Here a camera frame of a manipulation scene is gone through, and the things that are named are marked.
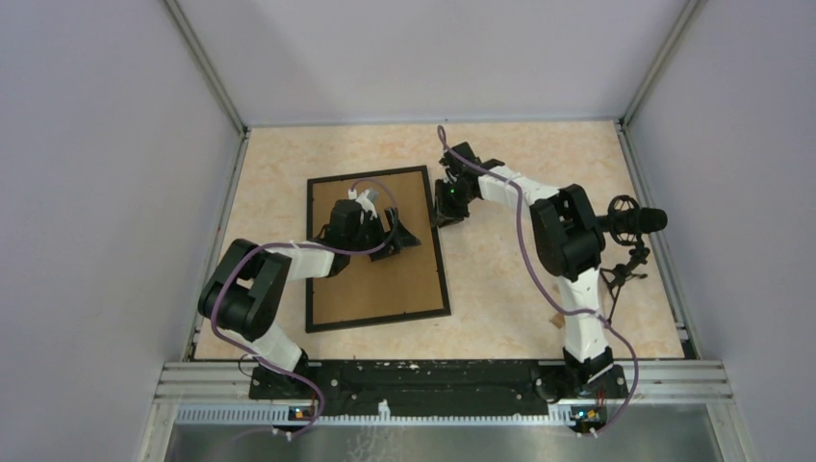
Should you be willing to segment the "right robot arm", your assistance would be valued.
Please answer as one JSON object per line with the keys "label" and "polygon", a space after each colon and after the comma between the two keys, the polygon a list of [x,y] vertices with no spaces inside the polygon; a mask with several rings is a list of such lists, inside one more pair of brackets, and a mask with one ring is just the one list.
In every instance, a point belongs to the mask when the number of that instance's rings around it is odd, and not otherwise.
{"label": "right robot arm", "polygon": [[590,396],[611,378],[614,359],[601,318],[605,240],[586,192],[578,185],[545,185],[496,159],[483,162],[466,142],[445,145],[440,163],[446,176],[434,187],[435,226],[468,218],[476,199],[512,209],[518,226],[529,220],[538,260],[560,291],[561,299],[553,305],[566,322],[565,385],[578,397]]}

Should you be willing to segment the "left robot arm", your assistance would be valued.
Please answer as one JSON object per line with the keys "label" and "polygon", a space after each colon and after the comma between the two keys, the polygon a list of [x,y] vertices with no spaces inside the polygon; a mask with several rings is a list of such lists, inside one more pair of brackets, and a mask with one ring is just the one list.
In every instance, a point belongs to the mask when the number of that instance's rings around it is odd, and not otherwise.
{"label": "left robot arm", "polygon": [[352,256],[372,261],[420,245],[402,224],[398,209],[378,214],[370,199],[341,199],[312,240],[267,246],[246,239],[230,243],[200,293],[197,312],[220,339],[271,364],[272,386],[286,398],[307,389],[305,351],[276,323],[286,285],[338,275]]}

